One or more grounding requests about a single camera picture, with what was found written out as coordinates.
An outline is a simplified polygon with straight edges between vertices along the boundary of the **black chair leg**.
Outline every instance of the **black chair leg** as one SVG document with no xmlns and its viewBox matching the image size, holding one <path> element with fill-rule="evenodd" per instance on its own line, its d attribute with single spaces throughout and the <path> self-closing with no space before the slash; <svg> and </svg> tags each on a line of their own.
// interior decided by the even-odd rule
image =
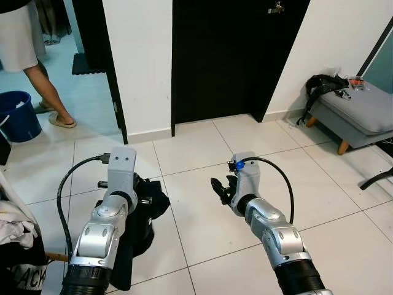
<svg viewBox="0 0 393 295">
<path fill-rule="evenodd" d="M 378 181 L 378 180 L 381 180 L 381 179 L 383 179 L 383 178 L 387 178 L 387 177 L 390 177 L 390 176 L 393 176 L 393 168 L 390 169 L 389 171 L 382 172 L 381 174 L 378 174 L 378 175 L 372 177 L 372 179 L 369 179 L 368 181 L 366 181 L 365 183 L 363 183 L 363 184 L 360 186 L 360 189 L 362 189 L 362 190 L 364 191 L 366 188 L 368 188 L 369 186 L 371 186 L 375 181 Z"/>
</svg>

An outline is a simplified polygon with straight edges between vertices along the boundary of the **door handle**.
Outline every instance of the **door handle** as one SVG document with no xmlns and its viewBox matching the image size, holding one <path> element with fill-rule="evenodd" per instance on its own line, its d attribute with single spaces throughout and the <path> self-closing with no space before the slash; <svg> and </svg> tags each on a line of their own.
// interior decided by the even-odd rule
<svg viewBox="0 0 393 295">
<path fill-rule="evenodd" d="M 280 14 L 281 12 L 284 12 L 284 9 L 282 1 L 277 1 L 274 8 L 268 9 L 268 14 Z"/>
</svg>

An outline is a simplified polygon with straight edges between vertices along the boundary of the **wooden leg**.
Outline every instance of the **wooden leg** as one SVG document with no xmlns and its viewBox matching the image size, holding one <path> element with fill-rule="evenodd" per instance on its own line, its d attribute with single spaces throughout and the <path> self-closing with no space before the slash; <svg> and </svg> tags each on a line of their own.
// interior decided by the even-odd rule
<svg viewBox="0 0 393 295">
<path fill-rule="evenodd" d="M 52 252 L 45 252 L 45 255 L 48 256 L 49 260 L 68 262 L 67 255 Z"/>
<path fill-rule="evenodd" d="M 348 149 L 349 143 L 347 143 L 346 141 L 342 141 L 340 144 L 340 147 L 338 148 L 338 154 L 339 155 L 343 155 L 345 154 L 346 150 Z"/>
<path fill-rule="evenodd" d="M 311 118 L 309 118 L 309 121 L 307 122 L 306 126 L 308 128 L 310 128 L 311 126 L 313 126 L 316 122 L 318 122 L 318 119 L 315 118 L 314 116 L 312 116 Z"/>
</svg>

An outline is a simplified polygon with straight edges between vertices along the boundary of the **tiled floor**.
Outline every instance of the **tiled floor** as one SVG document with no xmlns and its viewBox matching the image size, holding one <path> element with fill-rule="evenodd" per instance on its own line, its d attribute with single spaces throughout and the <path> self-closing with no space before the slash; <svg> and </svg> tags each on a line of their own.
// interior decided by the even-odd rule
<svg viewBox="0 0 393 295">
<path fill-rule="evenodd" d="M 326 287 L 334 294 L 393 294 L 393 179 L 366 191 L 358 187 L 393 159 L 375 146 L 338 156 L 335 140 L 324 128 L 296 127 L 291 119 L 258 124 L 243 115 L 179 125 L 175 138 L 135 144 L 136 171 L 160 180 L 172 205 L 154 221 L 152 247 L 134 260 L 131 291 L 109 292 L 281 294 L 260 242 L 210 186 L 210 177 L 225 183 L 232 152 L 253 150 L 288 175 L 294 224 Z M 48 250 L 65 247 L 54 200 L 61 177 L 121 142 L 111 135 L 13 147 L 5 174 L 39 221 Z M 261 196 L 289 216 L 284 181 L 271 167 L 260 168 Z M 63 207 L 74 242 L 104 194 L 96 188 L 99 180 L 106 180 L 106 167 L 89 163 L 65 187 Z M 59 293 L 62 274 L 61 263 L 50 265 L 44 295 Z"/>
</svg>

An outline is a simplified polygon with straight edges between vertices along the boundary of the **blue clip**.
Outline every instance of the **blue clip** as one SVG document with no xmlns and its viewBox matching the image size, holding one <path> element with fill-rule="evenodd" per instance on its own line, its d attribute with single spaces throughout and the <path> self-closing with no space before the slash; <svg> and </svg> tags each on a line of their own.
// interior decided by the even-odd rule
<svg viewBox="0 0 393 295">
<path fill-rule="evenodd" d="M 237 170 L 241 170 L 244 168 L 244 162 L 243 161 L 239 161 L 236 163 L 236 169 Z"/>
</svg>

